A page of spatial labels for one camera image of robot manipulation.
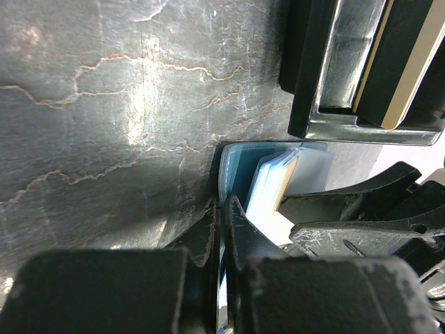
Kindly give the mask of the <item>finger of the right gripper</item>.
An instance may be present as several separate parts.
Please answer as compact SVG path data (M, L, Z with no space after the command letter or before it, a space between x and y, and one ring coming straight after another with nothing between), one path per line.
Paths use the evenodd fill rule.
M331 191L286 197L279 213L293 223L390 221L416 216L444 205L444 185L399 161L359 184Z
M310 257L395 255L427 278L444 266L444 206L395 221L302 223L290 240Z

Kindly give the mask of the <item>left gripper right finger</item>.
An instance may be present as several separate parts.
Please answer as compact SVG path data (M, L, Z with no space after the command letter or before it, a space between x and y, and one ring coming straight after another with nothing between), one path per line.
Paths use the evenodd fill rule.
M291 257L225 201L227 311L235 333L436 333L398 257Z

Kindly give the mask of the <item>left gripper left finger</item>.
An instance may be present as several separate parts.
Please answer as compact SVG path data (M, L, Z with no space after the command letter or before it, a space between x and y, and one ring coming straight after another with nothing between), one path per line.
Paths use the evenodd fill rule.
M164 248L41 253L19 270L1 332L215 333L219 253L215 200Z

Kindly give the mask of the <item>teal leather card holder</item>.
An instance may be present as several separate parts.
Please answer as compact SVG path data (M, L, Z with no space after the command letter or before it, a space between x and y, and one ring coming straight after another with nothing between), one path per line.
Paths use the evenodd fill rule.
M218 176L220 202L225 202L228 195L234 194L246 209L248 192L259 163L267 156L282 154L290 148L298 151L298 161L284 195L294 196L324 191L334 159L334 155L327 151L325 143L234 143L222 150Z

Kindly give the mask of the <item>black plastic tray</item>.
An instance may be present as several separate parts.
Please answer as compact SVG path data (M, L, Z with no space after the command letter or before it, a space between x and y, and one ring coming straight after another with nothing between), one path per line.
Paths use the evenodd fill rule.
M292 1L279 83L291 136L432 145L444 133L444 2Z

